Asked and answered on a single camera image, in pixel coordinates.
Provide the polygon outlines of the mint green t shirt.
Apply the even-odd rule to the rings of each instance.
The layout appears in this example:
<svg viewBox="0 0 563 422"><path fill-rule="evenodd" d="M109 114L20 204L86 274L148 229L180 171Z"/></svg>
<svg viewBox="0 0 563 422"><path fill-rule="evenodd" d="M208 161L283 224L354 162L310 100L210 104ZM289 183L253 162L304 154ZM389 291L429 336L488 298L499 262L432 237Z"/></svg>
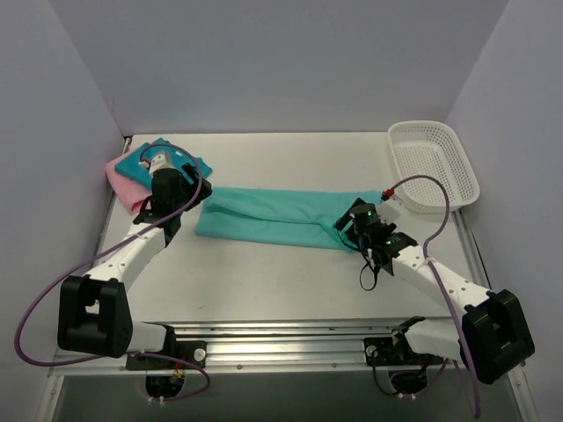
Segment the mint green t shirt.
<svg viewBox="0 0 563 422"><path fill-rule="evenodd" d="M335 224L357 199L381 203L380 191L316 192L217 187L203 201L194 234L351 252Z"/></svg>

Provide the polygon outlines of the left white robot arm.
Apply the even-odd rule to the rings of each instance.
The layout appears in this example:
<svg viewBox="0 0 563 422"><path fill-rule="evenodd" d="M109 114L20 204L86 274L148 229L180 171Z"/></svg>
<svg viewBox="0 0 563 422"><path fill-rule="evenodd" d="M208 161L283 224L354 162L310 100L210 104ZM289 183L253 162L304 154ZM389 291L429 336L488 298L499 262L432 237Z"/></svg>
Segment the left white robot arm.
<svg viewBox="0 0 563 422"><path fill-rule="evenodd" d="M182 214L211 193L198 165L154 171L151 194L117 250L84 275L70 275L62 282L57 332L61 349L111 358L145 353L157 368L176 361L171 328L134 320L128 290L179 232Z"/></svg>

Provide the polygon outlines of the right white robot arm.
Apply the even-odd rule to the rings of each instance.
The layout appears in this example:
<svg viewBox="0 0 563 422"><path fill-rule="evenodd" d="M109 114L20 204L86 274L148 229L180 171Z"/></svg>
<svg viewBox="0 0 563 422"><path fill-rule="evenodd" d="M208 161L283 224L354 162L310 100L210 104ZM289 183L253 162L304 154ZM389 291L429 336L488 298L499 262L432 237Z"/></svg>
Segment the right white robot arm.
<svg viewBox="0 0 563 422"><path fill-rule="evenodd" d="M407 282L450 312L448 321L414 316L398 326L390 343L396 360L432 355L462 361L479 382L492 384L536 351L513 293L495 293L436 261L386 221L375 204L356 199L333 227L374 273L385 271Z"/></svg>

